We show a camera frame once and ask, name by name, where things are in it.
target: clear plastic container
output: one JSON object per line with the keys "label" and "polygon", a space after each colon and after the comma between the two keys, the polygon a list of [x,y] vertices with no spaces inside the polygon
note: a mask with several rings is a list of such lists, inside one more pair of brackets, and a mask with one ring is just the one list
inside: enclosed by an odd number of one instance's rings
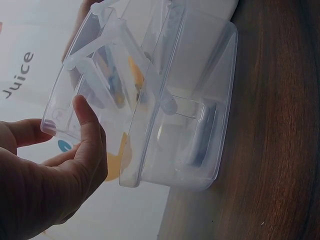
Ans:
{"label": "clear plastic container", "polygon": [[[223,151],[237,29],[175,1],[150,6],[144,29],[127,26],[130,8],[118,18],[106,1],[92,6],[64,60],[42,130],[79,142],[72,99],[81,94],[106,131],[109,153],[118,154],[127,136],[121,186],[143,181],[203,190],[216,179]],[[139,32],[142,44],[134,36]]]}

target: orange object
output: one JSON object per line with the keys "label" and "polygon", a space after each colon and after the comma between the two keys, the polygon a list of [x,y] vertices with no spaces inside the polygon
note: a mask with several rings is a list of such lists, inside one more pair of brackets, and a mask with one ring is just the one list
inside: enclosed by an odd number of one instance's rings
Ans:
{"label": "orange object", "polygon": [[[126,152],[127,156],[126,159],[132,158],[132,150],[130,146],[130,138],[127,136],[127,134],[123,133],[122,141],[119,149],[119,153],[117,156],[112,155],[111,153],[107,153],[107,161],[108,161],[108,176],[105,179],[105,182],[113,181],[117,178],[119,178],[120,175],[120,168],[121,168],[121,160],[124,155],[125,148],[129,151]],[[127,168],[130,164],[130,161],[126,161],[126,164],[123,166],[124,168]]]}

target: yellow object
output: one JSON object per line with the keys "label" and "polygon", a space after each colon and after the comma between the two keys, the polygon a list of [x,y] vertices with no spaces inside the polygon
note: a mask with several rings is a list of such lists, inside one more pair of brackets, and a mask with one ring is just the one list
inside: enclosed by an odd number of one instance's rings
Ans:
{"label": "yellow object", "polygon": [[[119,153],[117,156],[112,155],[111,153],[107,152],[107,161],[108,161],[108,176],[105,179],[105,182],[113,181],[117,178],[119,178],[120,174],[120,168],[121,168],[121,160],[124,154],[125,145],[128,141],[128,146],[126,146],[126,149],[129,147],[129,156],[126,156],[126,159],[132,158],[132,150],[130,147],[130,138],[127,136],[127,134],[123,133],[121,145],[119,149]],[[130,161],[126,162],[126,164],[123,166],[124,168],[127,168],[130,164]]]}
{"label": "yellow object", "polygon": [[139,67],[136,65],[134,59],[131,56],[129,56],[128,61],[131,68],[131,72],[134,76],[134,83],[137,87],[139,87],[139,89],[141,89],[145,81],[144,75],[142,74]]}

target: finger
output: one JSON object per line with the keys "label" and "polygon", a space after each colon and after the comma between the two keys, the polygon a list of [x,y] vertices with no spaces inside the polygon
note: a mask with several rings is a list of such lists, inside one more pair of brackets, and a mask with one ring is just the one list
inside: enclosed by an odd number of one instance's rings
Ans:
{"label": "finger", "polygon": [[78,95],[74,98],[73,108],[80,123],[81,133],[81,143],[74,160],[83,168],[88,180],[94,176],[103,152],[100,124],[83,96]]}
{"label": "finger", "polygon": [[95,171],[95,175],[91,182],[90,189],[88,191],[86,199],[88,199],[97,190],[97,188],[106,180],[108,176],[107,138],[106,133],[102,127],[100,127],[100,134],[102,139],[103,154],[101,156],[99,166]]}
{"label": "finger", "polygon": [[43,143],[52,138],[41,131],[41,119],[26,119],[5,124],[12,132],[18,148]]}
{"label": "finger", "polygon": [[75,158],[76,152],[78,150],[78,146],[75,146],[73,149],[61,153],[58,156],[52,157],[42,163],[46,167],[58,167],[63,164],[65,161],[72,160]]}

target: blue logo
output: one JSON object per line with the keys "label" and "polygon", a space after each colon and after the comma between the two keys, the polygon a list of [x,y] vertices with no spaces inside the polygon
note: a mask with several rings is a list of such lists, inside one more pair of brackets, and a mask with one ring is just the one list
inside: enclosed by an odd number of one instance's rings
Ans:
{"label": "blue logo", "polygon": [[72,149],[71,145],[63,140],[58,141],[58,146],[63,153],[68,152]]}

